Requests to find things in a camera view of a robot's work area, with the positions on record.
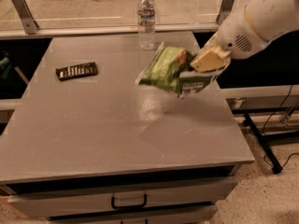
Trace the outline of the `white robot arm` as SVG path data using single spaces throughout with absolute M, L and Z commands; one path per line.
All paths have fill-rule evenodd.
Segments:
M 231 59 L 247 59 L 277 38 L 298 31 L 298 18 L 299 0 L 250 0 L 222 22 L 191 67 L 205 73 L 221 70 Z

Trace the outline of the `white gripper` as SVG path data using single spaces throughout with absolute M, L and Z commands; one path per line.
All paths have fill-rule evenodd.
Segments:
M 191 61 L 191 67 L 199 73 L 219 70 L 229 62 L 230 55 L 233 59 L 245 60 L 269 44 L 254 27 L 247 6 L 243 6 L 223 21 L 218 32 Z

